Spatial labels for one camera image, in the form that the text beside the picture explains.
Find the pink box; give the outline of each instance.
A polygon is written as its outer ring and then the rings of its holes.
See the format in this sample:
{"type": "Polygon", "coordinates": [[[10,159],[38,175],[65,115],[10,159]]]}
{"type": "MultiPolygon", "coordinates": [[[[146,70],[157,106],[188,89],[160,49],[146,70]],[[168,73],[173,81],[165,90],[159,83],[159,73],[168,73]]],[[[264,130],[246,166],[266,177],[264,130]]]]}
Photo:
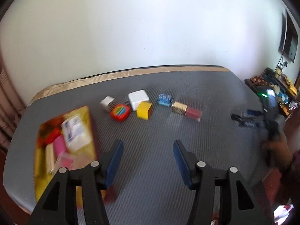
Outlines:
{"type": "Polygon", "coordinates": [[[67,152],[65,140],[62,135],[58,136],[53,141],[53,147],[54,147],[54,152],[55,152],[56,158],[58,158],[59,154],[61,154],[62,152],[67,152]]]}

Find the yellow box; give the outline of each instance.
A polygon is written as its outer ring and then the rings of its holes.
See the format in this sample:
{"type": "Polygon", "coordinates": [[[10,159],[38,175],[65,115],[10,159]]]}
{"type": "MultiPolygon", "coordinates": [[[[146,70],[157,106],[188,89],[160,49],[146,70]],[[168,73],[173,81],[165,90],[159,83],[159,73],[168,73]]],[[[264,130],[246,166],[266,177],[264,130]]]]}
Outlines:
{"type": "Polygon", "coordinates": [[[149,101],[142,101],[136,109],[136,116],[140,119],[148,120],[151,114],[152,103],[149,101]]]}
{"type": "MultiPolygon", "coordinates": [[[[83,106],[67,112],[65,114],[59,115],[40,126],[37,143],[36,143],[36,150],[35,150],[35,158],[34,158],[34,187],[35,187],[35,198],[36,201],[39,201],[40,197],[42,196],[44,190],[50,183],[52,179],[52,175],[47,173],[46,169],[46,150],[43,146],[43,140],[46,136],[43,136],[44,133],[50,133],[53,128],[61,128],[61,124],[64,120],[69,119],[75,115],[79,115],[82,121],[87,126],[90,135],[92,136],[92,124],[91,124],[91,117],[89,108],[87,106],[83,106]]],[[[86,145],[85,147],[77,150],[76,152],[72,152],[71,154],[75,155],[76,157],[79,156],[81,153],[86,153],[91,156],[93,160],[96,160],[96,151],[94,147],[94,139],[92,138],[91,143],[86,145]]],[[[83,206],[82,195],[81,195],[81,187],[76,188],[76,204],[77,207],[83,206]]]]}

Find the gold box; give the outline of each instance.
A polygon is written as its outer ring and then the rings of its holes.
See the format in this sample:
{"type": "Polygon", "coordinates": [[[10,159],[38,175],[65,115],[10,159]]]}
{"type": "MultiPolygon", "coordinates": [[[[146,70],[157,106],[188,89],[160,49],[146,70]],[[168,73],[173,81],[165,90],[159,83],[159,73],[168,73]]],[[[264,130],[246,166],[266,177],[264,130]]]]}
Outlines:
{"type": "Polygon", "coordinates": [[[179,113],[181,115],[185,115],[185,112],[187,110],[188,106],[185,104],[182,104],[180,102],[175,101],[173,104],[173,112],[179,113]]]}

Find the black device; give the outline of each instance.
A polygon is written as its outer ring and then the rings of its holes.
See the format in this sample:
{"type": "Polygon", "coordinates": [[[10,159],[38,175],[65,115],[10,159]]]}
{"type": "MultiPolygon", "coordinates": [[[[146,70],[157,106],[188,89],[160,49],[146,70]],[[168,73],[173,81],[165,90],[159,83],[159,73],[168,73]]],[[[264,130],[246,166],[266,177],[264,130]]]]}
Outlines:
{"type": "Polygon", "coordinates": [[[216,169],[188,152],[180,140],[173,145],[174,156],[183,179],[196,190],[187,225],[209,225],[214,206],[215,187],[221,187],[219,224],[269,225],[252,190],[236,167],[216,169]]]}
{"type": "Polygon", "coordinates": [[[82,187],[86,225],[109,225],[100,189],[114,180],[123,155],[123,142],[114,141],[111,149],[85,168],[69,171],[60,168],[35,206],[27,225],[78,225],[76,186],[82,187]]]}
{"type": "MultiPolygon", "coordinates": [[[[279,114],[276,95],[274,90],[268,86],[260,86],[259,90],[257,95],[262,103],[262,111],[247,110],[247,113],[251,115],[250,117],[232,114],[231,119],[238,121],[240,127],[266,128],[268,130],[268,140],[274,140],[279,136],[279,126],[275,120],[279,114]]],[[[267,151],[265,159],[270,166],[271,151],[267,151]]]]}

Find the white wall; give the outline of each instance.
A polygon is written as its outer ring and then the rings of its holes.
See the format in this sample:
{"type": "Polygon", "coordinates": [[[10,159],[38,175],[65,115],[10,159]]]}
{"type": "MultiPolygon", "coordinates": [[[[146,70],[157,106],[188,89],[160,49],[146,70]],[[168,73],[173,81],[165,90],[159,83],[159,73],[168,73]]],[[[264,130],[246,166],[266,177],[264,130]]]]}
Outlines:
{"type": "MultiPolygon", "coordinates": [[[[0,48],[27,104],[49,85],[133,67],[222,65],[243,80],[275,68],[285,9],[281,0],[15,0],[0,48]]],[[[285,70],[292,80],[299,49],[285,70]]]]}

